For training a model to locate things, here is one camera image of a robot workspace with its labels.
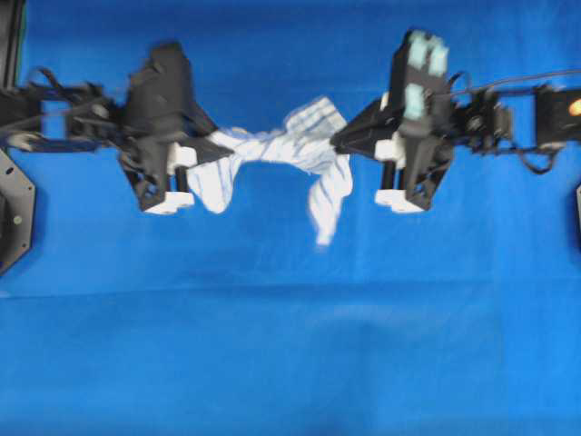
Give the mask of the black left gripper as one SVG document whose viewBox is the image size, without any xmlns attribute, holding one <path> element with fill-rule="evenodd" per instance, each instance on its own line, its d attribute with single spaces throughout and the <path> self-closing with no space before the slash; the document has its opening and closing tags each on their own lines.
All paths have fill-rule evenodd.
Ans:
<svg viewBox="0 0 581 436">
<path fill-rule="evenodd" d="M 206 138 L 219 127 L 194 99 L 191 64 L 177 42 L 153 47 L 131 74 L 122 128 L 126 148 L 119 163 L 145 213 L 173 214 L 193 205 L 192 194 L 171 188 L 171 154 L 177 166 L 209 164 L 233 154 Z"/>
</svg>

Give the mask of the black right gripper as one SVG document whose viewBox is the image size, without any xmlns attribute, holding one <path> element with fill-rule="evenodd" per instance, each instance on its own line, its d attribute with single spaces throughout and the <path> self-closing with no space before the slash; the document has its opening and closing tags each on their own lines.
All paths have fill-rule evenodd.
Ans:
<svg viewBox="0 0 581 436">
<path fill-rule="evenodd" d="M 444 143 L 437 116 L 449 102 L 448 52 L 441 37 L 408 30 L 393 56 L 389 91 L 330 140 L 340 154 L 380 160 L 399 174 L 396 187 L 385 183 L 375 196 L 394 213 L 427 211 L 446 172 L 449 158 L 437 159 Z"/>
</svg>

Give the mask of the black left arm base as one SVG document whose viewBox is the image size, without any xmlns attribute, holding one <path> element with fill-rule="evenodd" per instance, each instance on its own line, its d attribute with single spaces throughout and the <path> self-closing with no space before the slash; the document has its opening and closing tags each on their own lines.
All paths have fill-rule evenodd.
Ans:
<svg viewBox="0 0 581 436">
<path fill-rule="evenodd" d="M 24 1 L 1 3 L 1 124 L 25 115 L 15 96 L 19 55 L 24 40 Z M 34 224 L 35 186 L 8 153 L 1 135 L 1 273 L 6 273 L 30 249 Z"/>
</svg>

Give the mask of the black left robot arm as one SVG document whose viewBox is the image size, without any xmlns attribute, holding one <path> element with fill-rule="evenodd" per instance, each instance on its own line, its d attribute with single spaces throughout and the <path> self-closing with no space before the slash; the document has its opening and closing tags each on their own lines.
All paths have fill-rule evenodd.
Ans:
<svg viewBox="0 0 581 436">
<path fill-rule="evenodd" d="M 188 170 L 233 153 L 211 139 L 218 127 L 195 100 L 192 66 L 177 42 L 150 50 L 121 104 L 100 84 L 65 86 L 49 69 L 38 72 L 45 84 L 2 90 L 1 144 L 28 153 L 114 148 L 144 213 L 192 206 Z"/>
</svg>

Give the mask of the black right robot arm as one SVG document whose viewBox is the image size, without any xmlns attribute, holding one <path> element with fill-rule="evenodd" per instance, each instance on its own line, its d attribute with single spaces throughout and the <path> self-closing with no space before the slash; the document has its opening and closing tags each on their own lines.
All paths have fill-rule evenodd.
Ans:
<svg viewBox="0 0 581 436">
<path fill-rule="evenodd" d="M 465 146 L 481 156 L 515 155 L 532 173 L 552 170 L 566 143 L 580 140 L 580 91 L 549 83 L 525 87 L 524 77 L 454 90 L 444 40 L 409 29 L 393 55 L 389 90 L 330 139 L 340 154 L 359 154 L 383 165 L 376 203 L 395 213 L 423 213 Z M 534 100 L 534 145 L 515 140 L 508 97 Z"/>
</svg>

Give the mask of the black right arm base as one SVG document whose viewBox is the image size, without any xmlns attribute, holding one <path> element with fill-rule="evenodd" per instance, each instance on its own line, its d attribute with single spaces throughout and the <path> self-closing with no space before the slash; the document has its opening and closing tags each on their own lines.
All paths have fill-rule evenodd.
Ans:
<svg viewBox="0 0 581 436">
<path fill-rule="evenodd" d="M 575 189 L 575 205 L 576 205 L 576 229 L 577 229 L 577 240 L 580 250 L 581 243 L 581 184 Z"/>
</svg>

